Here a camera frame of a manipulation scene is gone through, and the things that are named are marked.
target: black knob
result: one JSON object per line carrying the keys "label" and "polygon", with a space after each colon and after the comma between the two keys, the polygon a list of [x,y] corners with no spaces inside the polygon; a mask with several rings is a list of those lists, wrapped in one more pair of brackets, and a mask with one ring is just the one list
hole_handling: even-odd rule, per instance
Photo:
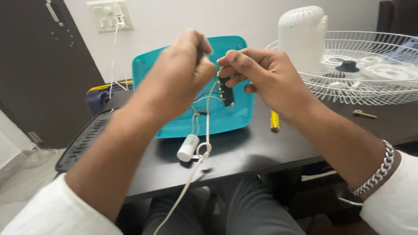
{"label": "black knob", "polygon": [[342,62],[341,66],[338,66],[335,69],[341,72],[354,73],[360,71],[360,69],[358,69],[356,65],[357,62],[353,60],[345,60],[344,62]]}

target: dark brown door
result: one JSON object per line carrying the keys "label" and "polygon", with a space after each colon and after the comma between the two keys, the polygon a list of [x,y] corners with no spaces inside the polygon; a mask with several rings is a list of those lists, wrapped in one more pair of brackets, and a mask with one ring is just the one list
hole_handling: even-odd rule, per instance
{"label": "dark brown door", "polygon": [[44,146],[66,147],[92,118],[86,92],[103,79],[63,0],[0,2],[0,109]]}

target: yellow screwdriver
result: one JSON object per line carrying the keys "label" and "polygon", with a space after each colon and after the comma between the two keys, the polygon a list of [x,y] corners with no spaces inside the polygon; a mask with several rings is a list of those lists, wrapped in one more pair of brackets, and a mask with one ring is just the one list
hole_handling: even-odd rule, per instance
{"label": "yellow screwdriver", "polygon": [[280,129],[279,115],[275,113],[273,110],[271,111],[270,128],[271,128],[271,131],[274,133],[278,133]]}

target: left hand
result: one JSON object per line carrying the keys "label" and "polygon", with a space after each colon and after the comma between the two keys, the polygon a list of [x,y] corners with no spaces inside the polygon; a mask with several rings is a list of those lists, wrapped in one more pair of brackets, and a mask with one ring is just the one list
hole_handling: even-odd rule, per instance
{"label": "left hand", "polygon": [[124,109],[149,115],[164,125],[183,114],[203,86],[216,74],[216,66],[204,55],[212,53],[206,37],[186,29],[163,50]]}

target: silver chain bracelet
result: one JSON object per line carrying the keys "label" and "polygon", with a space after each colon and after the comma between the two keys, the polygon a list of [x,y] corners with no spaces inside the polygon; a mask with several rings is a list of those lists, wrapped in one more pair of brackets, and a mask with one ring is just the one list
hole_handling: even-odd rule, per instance
{"label": "silver chain bracelet", "polygon": [[386,157],[383,160],[381,167],[376,171],[376,173],[368,179],[362,186],[360,186],[356,190],[352,190],[352,194],[355,196],[359,196],[369,190],[371,190],[374,186],[376,186],[379,181],[383,179],[387,175],[387,172],[392,168],[393,158],[395,157],[395,151],[391,144],[387,141],[382,140],[386,147]]}

